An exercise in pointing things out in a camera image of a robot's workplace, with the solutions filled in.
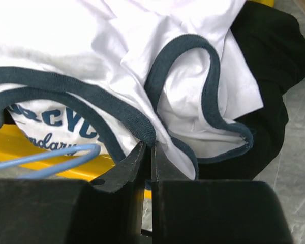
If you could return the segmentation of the yellow plastic tray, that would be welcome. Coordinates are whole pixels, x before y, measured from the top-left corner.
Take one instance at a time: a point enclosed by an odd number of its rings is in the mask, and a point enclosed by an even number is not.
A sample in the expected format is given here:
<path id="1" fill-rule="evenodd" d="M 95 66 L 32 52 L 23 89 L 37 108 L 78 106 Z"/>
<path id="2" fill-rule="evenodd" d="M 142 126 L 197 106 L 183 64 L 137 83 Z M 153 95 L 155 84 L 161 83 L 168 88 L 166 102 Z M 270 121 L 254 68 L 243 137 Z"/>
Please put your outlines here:
<path id="1" fill-rule="evenodd" d="M 95 143 L 110 168 L 155 143 L 141 86 L 108 88 L 126 77 L 115 17 L 106 1 L 0 1 L 0 160 Z"/>

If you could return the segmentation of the black garment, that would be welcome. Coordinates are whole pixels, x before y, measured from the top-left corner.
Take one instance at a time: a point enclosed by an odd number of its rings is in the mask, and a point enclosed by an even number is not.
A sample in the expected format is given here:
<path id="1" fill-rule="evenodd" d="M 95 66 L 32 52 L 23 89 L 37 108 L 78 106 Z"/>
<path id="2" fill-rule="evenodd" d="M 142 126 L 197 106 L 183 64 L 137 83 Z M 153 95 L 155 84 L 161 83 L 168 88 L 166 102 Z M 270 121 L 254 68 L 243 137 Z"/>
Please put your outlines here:
<path id="1" fill-rule="evenodd" d="M 238 118 L 252 129 L 253 147 L 235 158 L 199 164 L 200 179 L 254 179 L 282 149 L 289 120 L 283 95 L 305 78 L 305 38 L 292 15 L 248 1 L 231 30 L 264 106 Z"/>

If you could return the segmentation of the white navy-trimmed tank top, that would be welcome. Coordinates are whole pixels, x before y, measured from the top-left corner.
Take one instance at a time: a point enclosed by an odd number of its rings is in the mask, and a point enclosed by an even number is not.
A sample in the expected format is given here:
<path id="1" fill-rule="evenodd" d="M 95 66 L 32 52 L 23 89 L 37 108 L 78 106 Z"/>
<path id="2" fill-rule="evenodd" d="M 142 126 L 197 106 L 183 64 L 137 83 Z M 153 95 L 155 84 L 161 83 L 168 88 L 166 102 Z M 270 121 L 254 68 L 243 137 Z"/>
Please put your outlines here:
<path id="1" fill-rule="evenodd" d="M 263 107 L 231 26 L 245 1 L 0 1 L 4 110 L 45 150 L 158 145 L 189 179 L 254 144 Z"/>

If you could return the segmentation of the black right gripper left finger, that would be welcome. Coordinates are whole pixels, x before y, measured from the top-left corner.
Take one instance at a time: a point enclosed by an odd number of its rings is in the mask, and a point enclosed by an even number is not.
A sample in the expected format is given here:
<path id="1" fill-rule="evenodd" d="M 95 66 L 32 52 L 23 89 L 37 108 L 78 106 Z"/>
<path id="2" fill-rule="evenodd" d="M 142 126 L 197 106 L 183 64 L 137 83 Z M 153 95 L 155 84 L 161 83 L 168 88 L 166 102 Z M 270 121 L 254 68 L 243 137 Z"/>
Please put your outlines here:
<path id="1" fill-rule="evenodd" d="M 0 243 L 140 243 L 146 146 L 92 181 L 50 176 L 92 160 L 87 144 L 0 163 L 0 169 L 84 151 L 16 179 L 0 179 Z"/>

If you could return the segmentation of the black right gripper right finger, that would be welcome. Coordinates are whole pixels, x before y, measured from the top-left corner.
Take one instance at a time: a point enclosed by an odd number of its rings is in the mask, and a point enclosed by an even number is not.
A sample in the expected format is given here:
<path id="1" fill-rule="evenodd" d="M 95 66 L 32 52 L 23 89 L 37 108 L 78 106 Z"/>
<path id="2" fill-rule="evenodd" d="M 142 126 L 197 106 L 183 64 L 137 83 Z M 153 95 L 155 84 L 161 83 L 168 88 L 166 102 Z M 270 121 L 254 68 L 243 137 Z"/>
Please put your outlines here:
<path id="1" fill-rule="evenodd" d="M 273 189 L 261 181 L 190 180 L 151 150 L 154 243 L 293 243 Z"/>

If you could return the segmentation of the blue wire hanger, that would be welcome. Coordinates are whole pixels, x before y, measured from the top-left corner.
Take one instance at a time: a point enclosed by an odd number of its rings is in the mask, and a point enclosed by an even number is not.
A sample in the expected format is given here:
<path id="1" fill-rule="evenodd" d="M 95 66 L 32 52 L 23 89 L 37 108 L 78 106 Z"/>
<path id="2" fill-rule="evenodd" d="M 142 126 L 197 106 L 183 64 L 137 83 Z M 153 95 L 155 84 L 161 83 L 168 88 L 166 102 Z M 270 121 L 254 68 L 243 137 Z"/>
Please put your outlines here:
<path id="1" fill-rule="evenodd" d="M 58 173 L 73 169 L 75 167 L 81 166 L 95 157 L 97 157 L 101 152 L 101 147 L 98 144 L 84 144 L 78 146 L 72 146 L 68 148 L 63 148 L 59 150 L 47 151 L 40 154 L 30 155 L 27 157 L 22 157 L 18 159 L 8 160 L 0 162 L 0 170 L 7 169 L 13 166 L 19 166 L 27 163 L 32 163 L 35 161 L 57 158 L 66 154 L 77 153 L 79 151 L 86 151 L 87 154 L 58 163 L 56 165 L 44 168 L 39 171 L 34 171 L 26 175 L 21 175 L 19 179 L 44 179 L 50 176 L 56 175 Z"/>

